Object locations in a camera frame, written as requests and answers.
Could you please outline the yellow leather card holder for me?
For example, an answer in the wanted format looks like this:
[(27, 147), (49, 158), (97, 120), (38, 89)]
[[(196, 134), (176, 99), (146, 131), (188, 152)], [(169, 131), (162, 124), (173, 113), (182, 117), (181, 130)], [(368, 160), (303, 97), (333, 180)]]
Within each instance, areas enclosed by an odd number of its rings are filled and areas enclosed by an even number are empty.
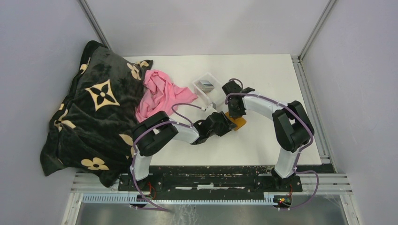
[(236, 125), (236, 127), (233, 128), (234, 131), (238, 131), (241, 127), (243, 127), (246, 124), (246, 120), (243, 117), (234, 119), (230, 117), (229, 112), (226, 112), (225, 115), (232, 123)]

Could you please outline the white plastic tray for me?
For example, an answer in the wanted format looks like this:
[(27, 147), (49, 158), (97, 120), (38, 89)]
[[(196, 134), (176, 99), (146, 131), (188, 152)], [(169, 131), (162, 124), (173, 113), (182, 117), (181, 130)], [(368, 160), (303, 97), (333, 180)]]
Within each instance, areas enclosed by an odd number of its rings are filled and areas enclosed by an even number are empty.
[(222, 90), (224, 83), (221, 83), (215, 76), (207, 72), (192, 82), (194, 92), (206, 105), (215, 104), (216, 109), (224, 106), (226, 94)]

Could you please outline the stack of credit cards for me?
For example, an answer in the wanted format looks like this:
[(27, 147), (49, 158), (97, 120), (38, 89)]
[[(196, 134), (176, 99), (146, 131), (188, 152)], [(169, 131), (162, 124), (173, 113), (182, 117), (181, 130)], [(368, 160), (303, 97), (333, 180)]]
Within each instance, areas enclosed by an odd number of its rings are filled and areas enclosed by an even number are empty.
[(197, 83), (197, 86), (203, 92), (210, 92), (214, 89), (214, 85), (211, 84), (210, 81), (207, 81), (207, 80), (199, 80)]

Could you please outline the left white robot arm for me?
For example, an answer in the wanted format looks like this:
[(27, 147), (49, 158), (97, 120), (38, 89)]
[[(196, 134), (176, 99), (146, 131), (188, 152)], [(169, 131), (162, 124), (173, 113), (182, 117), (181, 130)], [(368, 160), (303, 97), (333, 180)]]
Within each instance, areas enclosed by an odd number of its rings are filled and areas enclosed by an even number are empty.
[(212, 113), (192, 125), (174, 121), (164, 111), (156, 113), (132, 129), (135, 155), (130, 166), (130, 185), (138, 191), (146, 188), (152, 156), (171, 140), (198, 145), (209, 137), (221, 137), (236, 128), (237, 124), (223, 112)]

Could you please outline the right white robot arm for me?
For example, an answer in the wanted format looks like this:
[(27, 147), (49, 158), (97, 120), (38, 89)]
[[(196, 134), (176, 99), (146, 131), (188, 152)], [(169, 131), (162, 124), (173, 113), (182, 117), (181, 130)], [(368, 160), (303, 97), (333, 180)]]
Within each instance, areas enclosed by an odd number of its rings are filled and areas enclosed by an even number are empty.
[(229, 118), (237, 121), (250, 110), (272, 120), (281, 149), (271, 171), (271, 186), (276, 191), (284, 191), (294, 177), (299, 154), (314, 141), (314, 128), (303, 105), (299, 101), (273, 100), (253, 88), (243, 89), (233, 79), (223, 85), (222, 90)]

